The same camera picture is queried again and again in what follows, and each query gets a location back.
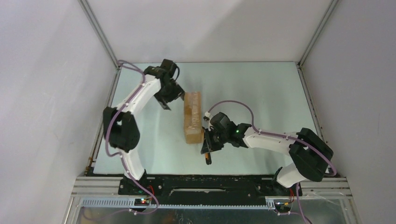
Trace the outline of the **right aluminium frame post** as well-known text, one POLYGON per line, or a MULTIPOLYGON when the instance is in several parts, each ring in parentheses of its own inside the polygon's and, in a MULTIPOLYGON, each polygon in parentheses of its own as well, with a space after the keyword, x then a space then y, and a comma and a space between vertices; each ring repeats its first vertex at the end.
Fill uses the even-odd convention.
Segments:
POLYGON ((321 17, 318 26, 316 27, 311 39, 308 42, 308 45, 306 46, 300 60, 298 61, 297 65, 299 67, 303 67, 305 64, 306 60, 308 59, 312 49, 314 48, 316 42, 318 41, 321 33, 325 29, 328 21, 330 20, 332 14, 334 13, 336 7, 338 6, 340 0, 331 0, 330 4, 328 5, 327 9, 325 10, 325 13, 321 17))

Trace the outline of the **left controller board with leds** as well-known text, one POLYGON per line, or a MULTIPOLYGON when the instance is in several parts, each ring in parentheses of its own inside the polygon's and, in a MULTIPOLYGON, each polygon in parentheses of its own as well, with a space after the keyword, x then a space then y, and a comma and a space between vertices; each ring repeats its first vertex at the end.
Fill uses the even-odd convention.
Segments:
POLYGON ((149 206, 150 204, 150 198, 136 198, 134 201, 134 206, 149 206))

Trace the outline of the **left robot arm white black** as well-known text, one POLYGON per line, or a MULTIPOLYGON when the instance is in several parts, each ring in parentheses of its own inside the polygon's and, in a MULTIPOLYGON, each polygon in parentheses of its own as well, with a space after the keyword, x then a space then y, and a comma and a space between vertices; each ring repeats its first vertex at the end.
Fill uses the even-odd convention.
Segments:
POLYGON ((119 156, 126 176, 131 179, 130 189, 136 194, 143 194, 148 182, 143 179, 146 170, 143 167, 138 150, 140 131, 136 115, 142 111, 151 98, 160 106, 169 110, 168 104, 183 99, 185 92, 177 83, 180 68, 170 60, 164 60, 160 66, 148 66, 142 70, 134 64, 121 62, 120 66, 141 74, 137 87, 116 107, 103 110, 103 130, 107 156, 119 156))

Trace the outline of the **controller board with leds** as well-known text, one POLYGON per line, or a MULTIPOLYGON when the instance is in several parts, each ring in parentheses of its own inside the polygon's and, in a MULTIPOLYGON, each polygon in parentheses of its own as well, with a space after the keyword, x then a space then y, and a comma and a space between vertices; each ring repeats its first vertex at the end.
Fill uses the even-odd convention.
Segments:
POLYGON ((292 202, 286 202, 286 203, 275 202, 274 211, 278 215, 282 215, 282 214, 288 215, 291 213, 292 205, 293 205, 292 202))
POLYGON ((149 206, 150 204, 150 198, 136 198, 134 201, 134 206, 149 206))

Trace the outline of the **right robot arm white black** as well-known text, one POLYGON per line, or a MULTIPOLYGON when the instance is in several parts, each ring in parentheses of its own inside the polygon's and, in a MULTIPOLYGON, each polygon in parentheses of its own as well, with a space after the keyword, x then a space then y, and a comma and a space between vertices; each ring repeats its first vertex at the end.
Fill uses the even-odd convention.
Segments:
POLYGON ((226 143, 233 147, 260 148, 289 156, 292 163, 279 168, 272 181, 272 190, 284 195, 298 182, 321 182, 330 166, 333 151, 312 130, 302 128, 296 133, 259 132, 251 124, 210 125, 204 129, 201 154, 211 164, 210 153, 221 150, 226 143))

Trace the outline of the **aluminium frame post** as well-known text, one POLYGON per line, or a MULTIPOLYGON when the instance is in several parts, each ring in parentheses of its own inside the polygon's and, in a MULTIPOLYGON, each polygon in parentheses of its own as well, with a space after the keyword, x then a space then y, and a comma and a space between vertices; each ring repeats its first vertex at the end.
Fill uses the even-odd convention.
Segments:
POLYGON ((325 13, 321 17, 318 26, 316 27, 311 39, 308 42, 308 45, 306 46, 300 60, 298 61, 297 65, 299 67, 303 67, 305 64, 306 60, 308 59, 312 49, 314 48, 316 42, 318 41, 321 33, 325 29, 328 21, 330 20, 332 14, 334 13, 336 7, 338 6, 340 0, 331 0, 330 4, 328 5, 327 9, 325 10, 325 13))
POLYGON ((91 4, 89 3, 88 0, 77 0, 77 2, 80 4, 84 14, 86 15, 94 33, 97 35, 99 42, 103 46, 107 56, 111 60, 113 66, 116 69, 119 69, 119 65, 117 63, 117 57, 114 53, 114 50, 106 37, 106 34, 97 18, 97 16, 94 13, 93 8, 91 7, 91 4))

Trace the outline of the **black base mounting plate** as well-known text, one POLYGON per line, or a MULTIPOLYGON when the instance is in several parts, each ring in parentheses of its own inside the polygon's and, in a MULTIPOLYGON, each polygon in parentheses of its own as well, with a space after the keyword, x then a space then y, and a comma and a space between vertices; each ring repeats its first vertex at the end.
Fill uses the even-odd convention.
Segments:
POLYGON ((271 196, 301 196, 296 185, 284 188, 271 175, 144 175, 137 183, 123 176, 118 195, 149 196, 160 205, 256 206, 271 196))

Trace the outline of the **right controller board with leds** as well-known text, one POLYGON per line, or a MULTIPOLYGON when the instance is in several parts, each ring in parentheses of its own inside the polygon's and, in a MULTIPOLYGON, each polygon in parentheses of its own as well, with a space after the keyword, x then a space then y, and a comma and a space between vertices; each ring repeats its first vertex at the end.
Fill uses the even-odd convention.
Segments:
POLYGON ((288 215, 291 213, 292 205, 293 205, 292 202, 286 202, 286 203, 275 202, 274 211, 278 215, 282 215, 282 214, 288 215))

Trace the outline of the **brown cardboard express box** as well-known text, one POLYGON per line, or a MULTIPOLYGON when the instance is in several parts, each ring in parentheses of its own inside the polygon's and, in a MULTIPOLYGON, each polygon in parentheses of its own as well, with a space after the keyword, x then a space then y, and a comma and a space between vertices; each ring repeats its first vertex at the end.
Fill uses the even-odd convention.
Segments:
POLYGON ((203 143, 201 92, 187 92, 184 96, 184 136, 187 144, 203 143))

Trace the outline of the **left aluminium frame post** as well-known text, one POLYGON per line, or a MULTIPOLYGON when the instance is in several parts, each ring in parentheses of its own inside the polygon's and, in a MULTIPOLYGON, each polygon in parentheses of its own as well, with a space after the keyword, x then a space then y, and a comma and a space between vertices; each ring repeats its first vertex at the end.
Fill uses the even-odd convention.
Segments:
POLYGON ((117 57, 114 53, 114 50, 106 37, 106 34, 97 18, 97 16, 94 13, 93 8, 91 7, 91 4, 89 3, 88 0, 77 0, 77 2, 80 4, 84 14, 86 15, 94 33, 97 35, 99 42, 103 46, 107 56, 111 60, 113 66, 116 69, 119 69, 119 65, 117 63, 117 57))

